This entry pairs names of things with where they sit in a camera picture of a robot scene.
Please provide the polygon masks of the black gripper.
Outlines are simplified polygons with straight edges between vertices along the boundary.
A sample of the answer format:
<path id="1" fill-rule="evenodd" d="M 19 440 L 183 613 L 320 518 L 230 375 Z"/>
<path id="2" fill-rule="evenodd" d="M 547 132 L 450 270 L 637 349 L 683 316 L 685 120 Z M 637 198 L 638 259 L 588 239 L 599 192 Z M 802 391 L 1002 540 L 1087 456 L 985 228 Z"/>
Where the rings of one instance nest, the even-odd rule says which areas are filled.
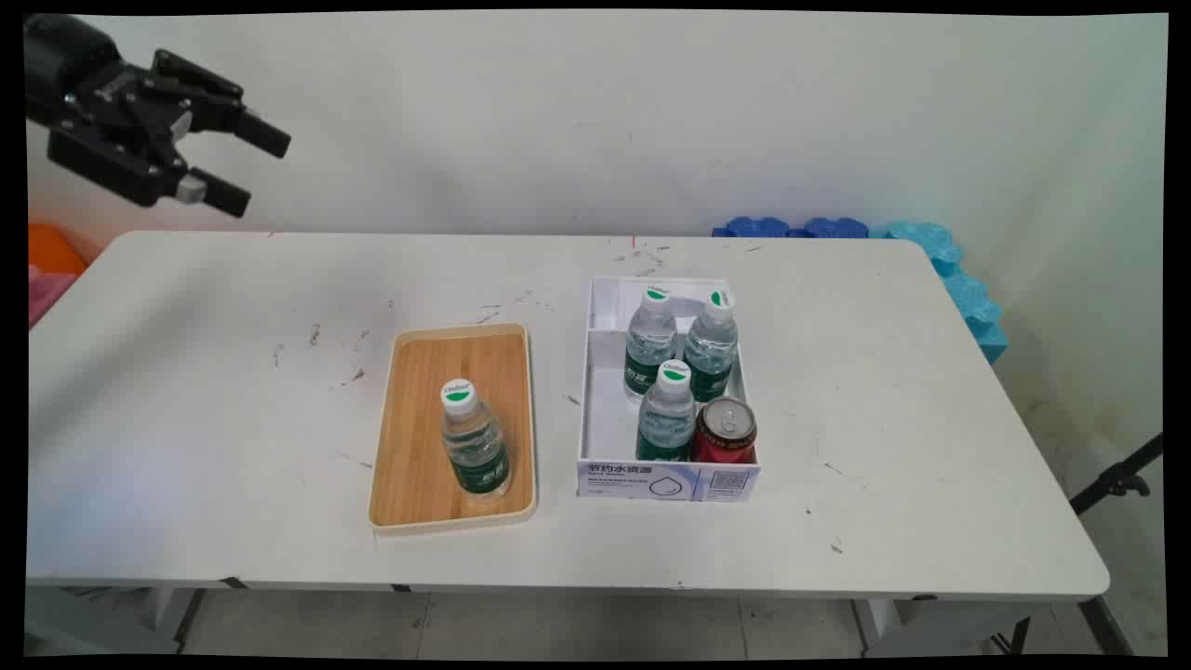
<path id="1" fill-rule="evenodd" d="M 173 51 L 154 52 L 152 93 L 179 105 L 152 98 L 145 77 L 121 60 L 110 35 L 81 19 L 24 15 L 26 117 L 48 130 L 54 164 L 142 208 L 172 198 L 244 217 L 251 193 L 188 164 L 179 136 L 188 129 L 230 133 L 281 158 L 289 133 L 249 109 L 239 84 Z"/>

